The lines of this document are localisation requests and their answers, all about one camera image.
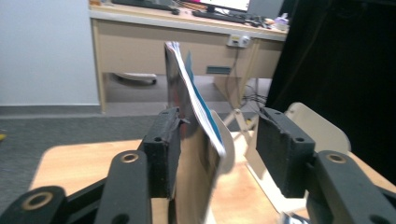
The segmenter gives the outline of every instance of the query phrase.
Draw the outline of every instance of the computer monitor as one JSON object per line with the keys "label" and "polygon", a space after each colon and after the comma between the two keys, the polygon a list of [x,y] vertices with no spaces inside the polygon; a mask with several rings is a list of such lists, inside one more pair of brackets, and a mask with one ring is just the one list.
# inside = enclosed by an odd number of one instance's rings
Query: computer monitor
{"label": "computer monitor", "polygon": [[206,6],[206,11],[193,11],[192,15],[196,17],[209,18],[220,21],[232,21],[244,23],[245,20],[225,15],[225,13],[216,12],[216,8],[229,9],[238,12],[248,12],[250,0],[181,0],[186,3],[194,3]]}

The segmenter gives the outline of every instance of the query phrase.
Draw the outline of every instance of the black curtain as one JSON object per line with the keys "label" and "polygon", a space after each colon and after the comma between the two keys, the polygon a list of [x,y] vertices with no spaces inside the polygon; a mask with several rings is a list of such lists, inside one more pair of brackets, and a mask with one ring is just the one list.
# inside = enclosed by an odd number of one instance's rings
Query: black curtain
{"label": "black curtain", "polygon": [[266,106],[302,102],[396,184],[396,1],[297,0]]}

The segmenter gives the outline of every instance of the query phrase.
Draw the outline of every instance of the table top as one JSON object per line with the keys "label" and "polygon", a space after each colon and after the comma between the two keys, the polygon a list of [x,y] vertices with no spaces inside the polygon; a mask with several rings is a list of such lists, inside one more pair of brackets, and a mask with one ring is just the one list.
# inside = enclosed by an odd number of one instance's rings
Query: table top
{"label": "table top", "polygon": [[90,6],[90,17],[92,19],[124,21],[217,34],[248,35],[252,38],[277,41],[286,39],[286,32],[277,29],[270,30],[262,27],[256,28],[247,23],[239,24],[199,18],[192,16],[191,9],[181,7],[179,10],[179,15],[172,15],[170,11],[114,4],[112,6]]}
{"label": "table top", "polygon": [[[235,138],[235,166],[219,178],[211,208],[217,223],[276,223],[279,214],[246,166],[246,143]],[[111,160],[118,153],[138,147],[141,140],[92,143],[50,148],[42,157],[30,189],[57,185],[70,195],[106,177]],[[396,192],[394,185],[355,156],[362,170],[383,188]],[[166,223],[166,200],[153,202],[153,223]],[[307,216],[306,210],[297,214]]]}

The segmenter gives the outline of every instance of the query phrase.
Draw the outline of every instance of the chair backrest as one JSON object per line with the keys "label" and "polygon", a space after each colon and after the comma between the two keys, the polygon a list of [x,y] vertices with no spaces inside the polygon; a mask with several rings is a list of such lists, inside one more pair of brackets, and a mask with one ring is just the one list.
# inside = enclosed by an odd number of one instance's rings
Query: chair backrest
{"label": "chair backrest", "polygon": [[293,103],[285,115],[314,139],[315,151],[333,150],[347,154],[350,143],[347,136],[335,125],[302,103]]}

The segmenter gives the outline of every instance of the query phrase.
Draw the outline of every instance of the beige desk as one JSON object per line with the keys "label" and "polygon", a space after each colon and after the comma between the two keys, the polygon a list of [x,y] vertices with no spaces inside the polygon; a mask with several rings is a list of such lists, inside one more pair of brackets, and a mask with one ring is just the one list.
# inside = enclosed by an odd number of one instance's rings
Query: beige desk
{"label": "beige desk", "polygon": [[190,51],[193,71],[207,75],[206,68],[233,66],[237,49],[226,46],[230,35],[248,35],[252,41],[239,50],[236,74],[216,76],[215,84],[230,102],[238,105],[251,77],[272,77],[286,34],[254,28],[247,24],[196,18],[181,8],[178,16],[169,11],[114,5],[91,6],[92,32],[100,101],[106,110],[106,73],[165,74],[163,45],[178,41],[184,56]]}
{"label": "beige desk", "polygon": [[[58,185],[70,195],[107,175],[112,158],[137,148],[140,140],[59,146],[43,156],[30,189]],[[245,141],[235,141],[236,163],[233,170],[220,177],[211,208],[217,223],[276,223],[279,214],[246,167]],[[356,157],[361,169],[375,184],[396,192],[395,186]],[[165,200],[153,201],[154,223],[166,223]],[[306,210],[298,214],[307,216]]]}

